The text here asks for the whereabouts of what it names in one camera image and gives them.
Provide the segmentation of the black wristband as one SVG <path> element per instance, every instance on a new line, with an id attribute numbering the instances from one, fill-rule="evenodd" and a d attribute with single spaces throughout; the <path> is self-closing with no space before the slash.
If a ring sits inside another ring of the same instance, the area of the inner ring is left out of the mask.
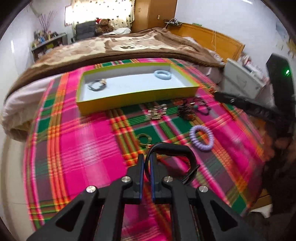
<path id="1" fill-rule="evenodd" d="M 199 167 L 200 164 L 188 146 L 164 142 L 152 145 L 144 161 L 147 180 L 151 181 L 153 174 L 158 171 L 180 180 L 185 185 L 193 182 Z"/>

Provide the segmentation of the black cord teal bead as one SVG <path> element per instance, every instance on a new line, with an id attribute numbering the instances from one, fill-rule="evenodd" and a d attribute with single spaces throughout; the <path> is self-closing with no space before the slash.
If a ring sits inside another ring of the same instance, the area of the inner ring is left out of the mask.
<path id="1" fill-rule="evenodd" d="M 210 106 L 208 106 L 207 102 L 204 101 L 201 97 L 195 97 L 190 106 L 192 107 L 193 111 L 196 113 L 200 113 L 202 115 L 209 115 L 210 114 Z"/>

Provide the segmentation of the white nightstand drawers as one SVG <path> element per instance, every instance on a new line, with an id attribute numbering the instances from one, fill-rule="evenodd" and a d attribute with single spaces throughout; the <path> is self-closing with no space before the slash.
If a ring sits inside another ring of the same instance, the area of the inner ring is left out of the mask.
<path id="1" fill-rule="evenodd" d="M 271 88 L 238 62 L 228 58 L 224 67 L 221 89 L 229 94 L 248 97 L 259 101 L 271 100 Z"/>

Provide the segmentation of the wooden headboard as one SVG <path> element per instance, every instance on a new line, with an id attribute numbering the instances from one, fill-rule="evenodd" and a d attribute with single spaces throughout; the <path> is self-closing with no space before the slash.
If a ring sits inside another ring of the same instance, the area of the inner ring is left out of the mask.
<path id="1" fill-rule="evenodd" d="M 237 61 L 245 47 L 240 41 L 215 30 L 183 23 L 179 26 L 168 25 L 168 30 L 180 37 L 191 37 L 204 48 L 216 52 L 223 60 Z"/>

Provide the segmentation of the pink plaid cloth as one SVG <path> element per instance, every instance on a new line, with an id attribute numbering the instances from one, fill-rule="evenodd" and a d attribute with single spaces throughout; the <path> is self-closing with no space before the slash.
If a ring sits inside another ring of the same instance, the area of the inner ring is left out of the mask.
<path id="1" fill-rule="evenodd" d="M 121 177 L 143 152 L 137 135 L 153 143 L 190 143 L 196 124 L 214 134 L 210 152 L 194 149 L 201 164 L 194 185 L 210 187 L 237 213 L 245 214 L 261 193 L 263 165 L 261 138 L 248 116 L 232 106 L 222 106 L 210 94 L 215 84 L 197 67 L 176 59 L 156 63 L 176 64 L 198 84 L 198 95 L 210 107 L 190 122 L 177 115 L 177 103 L 168 101 L 162 120 L 148 121 L 148 104 L 109 110 L 82 117 L 76 105 L 78 82 L 86 68 L 51 81 L 41 100 L 28 135 L 24 157 L 24 182 L 29 216 L 35 229 L 42 227 L 88 185 L 108 185 Z"/>

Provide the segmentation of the yellow-green shallow box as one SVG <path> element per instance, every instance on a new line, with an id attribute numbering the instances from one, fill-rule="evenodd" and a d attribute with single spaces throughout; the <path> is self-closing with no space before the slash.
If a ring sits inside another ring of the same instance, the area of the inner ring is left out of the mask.
<path id="1" fill-rule="evenodd" d="M 124 106 L 193 97 L 198 84 L 175 63 L 113 65 L 82 74 L 76 103 L 82 115 Z"/>

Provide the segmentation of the white bed sheet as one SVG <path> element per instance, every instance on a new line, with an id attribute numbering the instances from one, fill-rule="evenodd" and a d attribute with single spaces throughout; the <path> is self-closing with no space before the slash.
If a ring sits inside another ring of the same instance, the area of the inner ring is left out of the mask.
<path id="1" fill-rule="evenodd" d="M 31 122 L 48 85 L 61 74 L 34 81 L 12 93 L 1 111 L 1 125 L 13 140 L 27 139 Z"/>

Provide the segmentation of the brown fleece blanket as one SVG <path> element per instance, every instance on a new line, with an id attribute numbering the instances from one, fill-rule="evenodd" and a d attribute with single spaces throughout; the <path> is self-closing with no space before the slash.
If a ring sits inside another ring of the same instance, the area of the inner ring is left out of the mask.
<path id="1" fill-rule="evenodd" d="M 36 80 L 80 67 L 138 58 L 174 58 L 201 66 L 224 67 L 206 48 L 165 28 L 152 28 L 127 35 L 103 35 L 56 47 L 24 71 L 7 95 Z"/>

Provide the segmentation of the wooden wardrobe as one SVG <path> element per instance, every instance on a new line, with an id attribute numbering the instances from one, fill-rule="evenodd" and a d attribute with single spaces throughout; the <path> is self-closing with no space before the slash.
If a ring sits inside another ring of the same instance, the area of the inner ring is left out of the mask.
<path id="1" fill-rule="evenodd" d="M 133 33 L 165 27 L 165 22 L 175 17 L 177 0 L 137 0 L 134 5 Z"/>

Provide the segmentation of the white pillow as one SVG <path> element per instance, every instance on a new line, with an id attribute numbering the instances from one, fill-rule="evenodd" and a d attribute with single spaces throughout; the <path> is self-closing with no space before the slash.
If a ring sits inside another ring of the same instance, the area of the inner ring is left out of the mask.
<path id="1" fill-rule="evenodd" d="M 108 33 L 104 33 L 103 35 L 126 35 L 126 34 L 130 34 L 131 33 L 131 29 L 130 28 L 117 28 L 111 32 Z"/>

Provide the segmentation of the cluttered wooden desk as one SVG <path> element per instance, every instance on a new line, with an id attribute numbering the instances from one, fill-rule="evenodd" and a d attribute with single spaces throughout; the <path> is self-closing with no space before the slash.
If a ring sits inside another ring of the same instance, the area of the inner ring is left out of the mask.
<path id="1" fill-rule="evenodd" d="M 62 33 L 53 37 L 49 40 L 46 40 L 42 43 L 32 44 L 31 53 L 33 55 L 34 61 L 36 62 L 40 57 L 45 55 L 46 53 L 52 51 L 52 49 L 67 45 L 68 44 L 68 36 L 66 33 Z"/>

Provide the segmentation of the patterned window curtain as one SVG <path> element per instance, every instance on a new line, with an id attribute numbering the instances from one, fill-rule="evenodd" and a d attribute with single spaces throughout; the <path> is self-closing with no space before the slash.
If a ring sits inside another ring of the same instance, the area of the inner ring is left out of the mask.
<path id="1" fill-rule="evenodd" d="M 114 28 L 130 28 L 134 21 L 135 1 L 71 1 L 65 8 L 65 25 L 77 25 L 96 19 L 110 19 Z"/>

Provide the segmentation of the brown teddy bear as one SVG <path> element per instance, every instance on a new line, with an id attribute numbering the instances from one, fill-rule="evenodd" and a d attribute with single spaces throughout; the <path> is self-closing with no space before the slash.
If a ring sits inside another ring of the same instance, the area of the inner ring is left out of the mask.
<path id="1" fill-rule="evenodd" d="M 96 33 L 98 35 L 102 35 L 105 33 L 110 33 L 114 30 L 114 27 L 111 25 L 110 19 L 96 19 L 97 27 L 96 27 Z"/>

